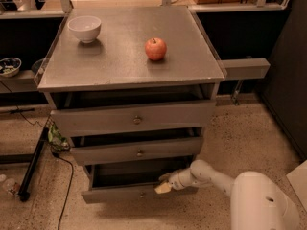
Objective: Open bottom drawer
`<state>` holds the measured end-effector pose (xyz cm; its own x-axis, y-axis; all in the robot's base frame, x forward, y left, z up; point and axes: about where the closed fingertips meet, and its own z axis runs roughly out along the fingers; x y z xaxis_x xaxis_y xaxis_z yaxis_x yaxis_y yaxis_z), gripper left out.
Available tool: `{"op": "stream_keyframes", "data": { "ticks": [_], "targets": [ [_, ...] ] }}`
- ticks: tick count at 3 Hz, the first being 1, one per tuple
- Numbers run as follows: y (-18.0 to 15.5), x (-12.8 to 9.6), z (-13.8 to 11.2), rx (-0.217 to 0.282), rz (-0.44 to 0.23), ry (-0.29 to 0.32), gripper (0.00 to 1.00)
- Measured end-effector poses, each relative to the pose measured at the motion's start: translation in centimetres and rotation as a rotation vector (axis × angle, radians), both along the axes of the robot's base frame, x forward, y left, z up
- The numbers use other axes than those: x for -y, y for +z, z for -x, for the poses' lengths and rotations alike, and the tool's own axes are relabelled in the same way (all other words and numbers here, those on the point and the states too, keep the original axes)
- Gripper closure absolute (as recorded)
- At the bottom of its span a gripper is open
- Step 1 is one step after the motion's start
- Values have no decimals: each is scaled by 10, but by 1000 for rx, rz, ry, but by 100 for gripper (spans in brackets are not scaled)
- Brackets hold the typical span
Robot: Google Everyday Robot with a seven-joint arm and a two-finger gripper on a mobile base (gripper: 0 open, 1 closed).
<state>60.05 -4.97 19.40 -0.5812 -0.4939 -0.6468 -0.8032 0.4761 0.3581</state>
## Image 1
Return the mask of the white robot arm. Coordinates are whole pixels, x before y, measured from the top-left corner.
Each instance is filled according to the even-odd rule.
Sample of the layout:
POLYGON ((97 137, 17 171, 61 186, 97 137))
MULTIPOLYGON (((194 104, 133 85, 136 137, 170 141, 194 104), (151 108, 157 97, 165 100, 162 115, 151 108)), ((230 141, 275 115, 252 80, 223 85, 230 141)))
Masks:
POLYGON ((209 183, 230 198, 231 230, 298 230, 299 212, 294 202, 267 176, 242 172, 236 178, 195 160, 188 169, 162 175, 158 194, 209 183))

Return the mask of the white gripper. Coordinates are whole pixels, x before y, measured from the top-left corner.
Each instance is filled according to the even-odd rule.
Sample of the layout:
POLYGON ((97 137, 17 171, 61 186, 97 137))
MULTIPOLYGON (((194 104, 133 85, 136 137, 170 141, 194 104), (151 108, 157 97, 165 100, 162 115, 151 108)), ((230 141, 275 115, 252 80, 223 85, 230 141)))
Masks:
POLYGON ((154 188, 155 192, 159 195, 170 193, 172 188, 175 190, 182 190, 187 187, 198 186, 198 181, 196 177, 192 175, 190 169, 167 172, 162 174, 158 179, 159 181, 164 181, 154 188))

